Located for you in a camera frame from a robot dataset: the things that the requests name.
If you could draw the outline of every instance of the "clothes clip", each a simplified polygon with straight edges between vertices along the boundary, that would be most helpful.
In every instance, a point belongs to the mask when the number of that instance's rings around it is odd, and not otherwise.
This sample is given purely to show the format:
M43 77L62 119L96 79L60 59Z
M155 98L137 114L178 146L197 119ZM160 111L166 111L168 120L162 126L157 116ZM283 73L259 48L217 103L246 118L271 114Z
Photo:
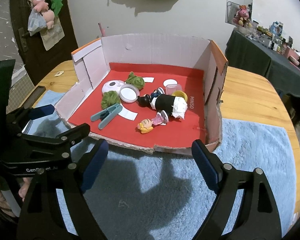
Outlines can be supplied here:
M91 122L101 119L101 123L98 128L102 130L114 117L122 111L122 106L120 104L114 104L106 109L92 115L90 117Z

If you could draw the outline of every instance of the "door handle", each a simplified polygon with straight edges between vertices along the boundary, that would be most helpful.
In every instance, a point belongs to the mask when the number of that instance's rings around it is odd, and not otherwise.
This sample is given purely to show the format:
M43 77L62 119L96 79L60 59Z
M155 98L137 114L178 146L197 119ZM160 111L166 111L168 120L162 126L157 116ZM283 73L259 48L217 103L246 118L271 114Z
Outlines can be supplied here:
M27 44L26 37L30 36L30 33L29 32L25 33L25 30L23 28L18 29L18 32L19 32L19 38L20 38L22 50L24 53L26 53L28 51L28 44Z

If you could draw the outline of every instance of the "brown door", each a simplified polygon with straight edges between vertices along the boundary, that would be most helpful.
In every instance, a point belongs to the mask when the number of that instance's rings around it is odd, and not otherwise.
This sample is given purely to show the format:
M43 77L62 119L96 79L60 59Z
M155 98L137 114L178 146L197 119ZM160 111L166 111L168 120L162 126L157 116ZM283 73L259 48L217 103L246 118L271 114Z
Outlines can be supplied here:
M20 39L20 28L23 28L25 33L28 32L28 19L31 8L27 0L10 0L11 24L19 54L34 85L38 84L58 64L70 60L71 52L78 48L71 23L68 1L62 0L62 3L63 7L59 13L59 19L65 36L46 51L40 33ZM26 52L23 47L24 42L27 46Z

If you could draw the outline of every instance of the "green plush toy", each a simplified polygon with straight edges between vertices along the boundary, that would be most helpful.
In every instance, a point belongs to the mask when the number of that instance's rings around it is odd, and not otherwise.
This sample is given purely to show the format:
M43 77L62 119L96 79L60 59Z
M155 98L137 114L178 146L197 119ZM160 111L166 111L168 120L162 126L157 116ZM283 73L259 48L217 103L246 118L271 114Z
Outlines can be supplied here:
M62 0L51 0L51 2L51 9L53 9L54 15L57 17L61 8L63 7Z
M101 108L106 109L109 106L113 106L114 104L120 104L120 97L116 91L109 91L103 94L103 98L101 100Z
M143 78L136 76L133 72L130 72L126 83L134 85L138 90L143 89L145 86L145 81Z

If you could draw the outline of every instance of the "metal screw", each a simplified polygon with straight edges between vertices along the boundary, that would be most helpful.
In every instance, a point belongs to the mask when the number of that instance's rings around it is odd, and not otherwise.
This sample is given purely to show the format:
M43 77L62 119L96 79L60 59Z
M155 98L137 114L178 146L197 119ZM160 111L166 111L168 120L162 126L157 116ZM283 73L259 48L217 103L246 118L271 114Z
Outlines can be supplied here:
M40 169L38 169L38 170L37 170L37 173L38 173L38 174L42 174L42 173L44 173L44 168L40 168Z
M256 173L258 173L259 175L261 175L263 173L263 170L260 168L256 168Z
M63 154L61 154L61 156L62 156L63 158L68 158L70 155L69 155L69 153L63 153Z
M224 167L226 170L228 170L228 171L232 169L232 165L229 164L229 163L223 164L223 167Z
M77 164L75 164L75 163L70 163L68 165L68 169L70 169L70 170L74 170L76 167L77 167Z

